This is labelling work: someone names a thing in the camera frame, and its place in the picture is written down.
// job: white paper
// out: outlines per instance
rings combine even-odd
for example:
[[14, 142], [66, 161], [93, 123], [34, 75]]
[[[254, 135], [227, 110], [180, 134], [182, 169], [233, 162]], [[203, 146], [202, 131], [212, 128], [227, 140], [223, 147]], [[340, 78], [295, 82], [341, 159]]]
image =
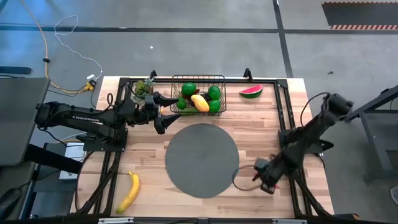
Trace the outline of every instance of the white paper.
[[[84, 159], [84, 151], [83, 146], [84, 143], [82, 142], [69, 142], [67, 144], [67, 148], [65, 151], [65, 157], [72, 158], [76, 161], [83, 161]], [[73, 180], [77, 179], [77, 174], [72, 174], [71, 172], [61, 171], [60, 173], [61, 180]]]

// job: lime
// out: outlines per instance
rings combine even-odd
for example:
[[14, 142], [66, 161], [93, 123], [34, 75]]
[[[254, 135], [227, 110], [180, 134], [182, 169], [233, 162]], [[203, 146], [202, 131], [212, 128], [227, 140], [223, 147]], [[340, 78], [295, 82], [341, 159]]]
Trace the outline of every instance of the lime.
[[184, 98], [179, 97], [178, 102], [177, 102], [177, 107], [181, 110], [184, 110], [184, 108], [187, 106], [187, 102], [185, 101]]
[[217, 86], [211, 86], [209, 88], [208, 93], [209, 93], [210, 99], [212, 99], [212, 100], [219, 100], [220, 99], [221, 91], [220, 91], [220, 89]]
[[181, 93], [185, 96], [192, 96], [195, 94], [195, 91], [197, 90], [197, 86], [193, 83], [185, 83], [182, 85], [181, 88]]
[[218, 112], [221, 108], [221, 102], [219, 100], [211, 100], [209, 102], [209, 112]]

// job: white cable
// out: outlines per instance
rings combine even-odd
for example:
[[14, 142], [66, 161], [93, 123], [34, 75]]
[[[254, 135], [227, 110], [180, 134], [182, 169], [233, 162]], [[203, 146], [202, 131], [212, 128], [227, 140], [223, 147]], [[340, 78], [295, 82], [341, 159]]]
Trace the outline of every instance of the white cable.
[[75, 137], [75, 136], [77, 136], [77, 135], [79, 135], [79, 134], [86, 134], [86, 133], [77, 133], [77, 134], [72, 134], [71, 136], [68, 136], [68, 137], [65, 137], [65, 138], [61, 139], [61, 141], [63, 141], [63, 140], [66, 140], [66, 139], [68, 139], [68, 138]]
[[[65, 19], [69, 19], [69, 18], [72, 18], [72, 17], [76, 17], [76, 25], [73, 27], [72, 31], [70, 31], [69, 33], [66, 33], [66, 34], [60, 34], [60, 33], [58, 33], [58, 32], [57, 32], [57, 26], [59, 25], [59, 23], [61, 23], [61, 22], [64, 21]], [[99, 75], [98, 75], [98, 77], [96, 77], [96, 79], [100, 79], [101, 76], [102, 76], [102, 72], [103, 72], [103, 71], [102, 71], [102, 66], [101, 66], [96, 60], [94, 60], [94, 59], [92, 59], [92, 58], [88, 58], [88, 57], [83, 57], [83, 56], [81, 56], [81, 54], [80, 54], [79, 52], [72, 50], [68, 45], [64, 44], [64, 43], [62, 42], [62, 40], [59, 38], [59, 36], [58, 36], [58, 35], [69, 35], [69, 34], [71, 34], [71, 33], [75, 30], [75, 28], [76, 28], [78, 25], [79, 25], [79, 18], [77, 17], [77, 15], [68, 16], [68, 17], [65, 17], [65, 18], [61, 19], [61, 20], [54, 26], [55, 37], [61, 42], [61, 44], [62, 44], [63, 46], [66, 46], [71, 52], [73, 52], [73, 53], [75, 53], [75, 54], [78, 54], [78, 55], [79, 55], [81, 58], [83, 58], [83, 59], [91, 60], [92, 62], [95, 62], [95, 63], [100, 67], [100, 69], [101, 69], [101, 71], [99, 72]]]

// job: green watermelon rind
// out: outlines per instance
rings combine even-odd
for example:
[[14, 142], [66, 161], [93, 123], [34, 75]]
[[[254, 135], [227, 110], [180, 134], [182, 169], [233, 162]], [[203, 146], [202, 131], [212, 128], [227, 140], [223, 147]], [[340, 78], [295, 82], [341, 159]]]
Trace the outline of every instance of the green watermelon rind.
[[245, 98], [253, 99], [253, 98], [256, 98], [256, 97], [258, 97], [259, 95], [261, 95], [261, 93], [262, 93], [262, 88], [261, 88], [261, 90], [258, 90], [257, 92], [254, 92], [254, 93], [243, 93], [243, 91], [240, 91], [240, 92], [239, 92], [239, 94], [240, 94], [241, 96], [243, 96], [243, 97], [245, 97]]

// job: small potted plant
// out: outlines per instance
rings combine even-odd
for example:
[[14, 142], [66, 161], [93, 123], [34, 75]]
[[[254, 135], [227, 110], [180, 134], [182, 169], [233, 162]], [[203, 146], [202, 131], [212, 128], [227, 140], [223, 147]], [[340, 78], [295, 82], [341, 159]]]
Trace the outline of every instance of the small potted plant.
[[136, 103], [141, 103], [142, 101], [144, 101], [144, 97], [147, 95], [151, 95], [154, 93], [154, 83], [153, 83], [154, 79], [153, 78], [146, 78], [144, 81], [139, 80], [136, 83], [136, 88], [134, 89], [134, 91], [136, 92], [136, 96], [133, 96], [133, 99]]

